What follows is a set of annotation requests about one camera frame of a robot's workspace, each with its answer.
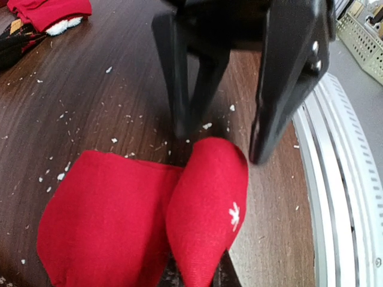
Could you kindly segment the red snowflake sock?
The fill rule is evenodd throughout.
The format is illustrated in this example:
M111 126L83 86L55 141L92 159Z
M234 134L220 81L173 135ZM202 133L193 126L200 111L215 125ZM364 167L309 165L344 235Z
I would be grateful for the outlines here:
M185 167L86 151L42 215L38 256L54 286L156 286L174 257L186 286L209 286L247 208L248 163L222 138Z

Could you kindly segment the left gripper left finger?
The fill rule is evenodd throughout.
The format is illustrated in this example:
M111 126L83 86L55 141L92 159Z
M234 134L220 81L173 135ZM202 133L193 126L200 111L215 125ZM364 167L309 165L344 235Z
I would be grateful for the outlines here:
M174 133L178 138L185 138L201 123L227 68L230 50L197 35L172 13L154 16L151 27L168 92ZM189 54L199 61L191 96Z

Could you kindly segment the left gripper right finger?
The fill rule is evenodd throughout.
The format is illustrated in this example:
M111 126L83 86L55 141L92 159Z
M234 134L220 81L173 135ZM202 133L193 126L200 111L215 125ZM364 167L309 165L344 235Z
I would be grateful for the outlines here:
M329 68L334 1L272 1L266 13L250 162L264 164Z

